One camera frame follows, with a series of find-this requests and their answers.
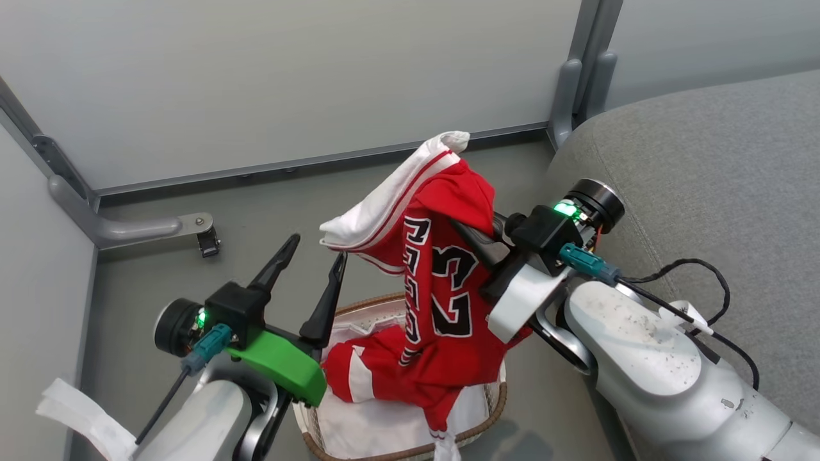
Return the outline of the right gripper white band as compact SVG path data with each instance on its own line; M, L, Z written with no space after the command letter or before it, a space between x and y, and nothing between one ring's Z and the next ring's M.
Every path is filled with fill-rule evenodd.
M492 306L490 332L512 344L530 327L550 344L577 340L548 321L546 309L566 298L566 287L580 273L559 259L565 244L585 246L585 209L582 204L536 206L528 215L495 213L493 230L483 231L449 219L477 260L490 269L481 296Z

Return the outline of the long grey partition foot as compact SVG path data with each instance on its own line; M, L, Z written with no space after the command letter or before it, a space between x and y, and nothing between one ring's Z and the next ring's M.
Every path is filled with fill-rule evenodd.
M147 221L115 221L103 218L59 175L50 176L47 189L52 200L101 250L196 236L199 232L215 227L213 216L209 213L184 214Z

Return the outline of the grey fabric sofa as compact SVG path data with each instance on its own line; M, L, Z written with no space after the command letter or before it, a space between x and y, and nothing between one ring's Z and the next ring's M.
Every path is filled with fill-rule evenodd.
M542 204L601 180L626 216L602 255L627 275L683 257L730 286L718 332L762 394L820 435L820 70L653 97L587 120L546 174Z

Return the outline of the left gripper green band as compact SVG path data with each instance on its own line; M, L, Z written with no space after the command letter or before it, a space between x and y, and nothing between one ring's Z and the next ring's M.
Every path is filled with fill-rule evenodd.
M265 321L265 309L276 281L290 265L301 236L291 234L284 245L247 287L228 282L205 301L208 330L227 326L231 338L226 352L290 392L296 400L319 406L326 390L320 353L330 344L334 315L339 302L347 254L337 255L328 273L328 283L299 334L290 337Z

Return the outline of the grey metal partition post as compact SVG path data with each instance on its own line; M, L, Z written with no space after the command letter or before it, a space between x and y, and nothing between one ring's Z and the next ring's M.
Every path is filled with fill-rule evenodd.
M581 0L576 29L570 45L569 60L582 61L582 76L576 94L572 122L576 127L581 123L577 113L584 98L587 81L593 71L595 61L601 53L611 51L610 44L623 9L624 0Z

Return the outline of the white wicker laundry basket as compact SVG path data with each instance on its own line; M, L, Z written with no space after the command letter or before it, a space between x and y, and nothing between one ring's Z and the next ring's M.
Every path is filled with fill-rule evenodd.
M331 344L404 323L404 296L371 298L336 313ZM448 418L457 446L477 440L500 419L507 402L506 368L489 384L470 386ZM318 407L293 406L314 461L433 461L434 440L422 410L396 401L347 403L331 390Z

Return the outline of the red basketball jersey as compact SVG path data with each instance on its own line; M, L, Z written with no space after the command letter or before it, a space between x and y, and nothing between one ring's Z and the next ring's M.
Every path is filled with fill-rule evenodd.
M480 295L489 270L453 227L494 233L495 191L460 153L470 134L449 131L413 152L386 180L337 218L322 223L322 245L356 254L404 280L404 326L334 345L323 364L346 403L400 401L420 408L434 461L461 461L448 417L462 390L494 382L507 351L489 331Z

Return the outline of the black caster wheel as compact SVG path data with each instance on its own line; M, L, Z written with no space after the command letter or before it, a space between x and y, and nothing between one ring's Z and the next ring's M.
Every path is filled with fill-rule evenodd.
M208 230L196 234L197 245L203 259L216 256L220 253L220 246L222 240L217 236L216 228L211 227Z

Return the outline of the grey partition corner frame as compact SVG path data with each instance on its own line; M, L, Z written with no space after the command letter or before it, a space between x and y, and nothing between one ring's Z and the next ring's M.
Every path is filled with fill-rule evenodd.
M22 135L22 146L46 176L59 175L96 212L99 198L79 174L56 140L46 135L0 76L0 109Z

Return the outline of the short grey partition foot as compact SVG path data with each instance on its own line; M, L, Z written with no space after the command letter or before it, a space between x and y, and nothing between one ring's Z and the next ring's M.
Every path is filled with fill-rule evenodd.
M587 81L582 104L578 109L578 122L583 123L605 111L617 63L618 55L613 51L606 51L597 57L589 81Z
M555 151L561 148L573 129L572 114L582 68L582 61L571 59L561 65L559 76L557 76L557 86L547 128L548 137Z

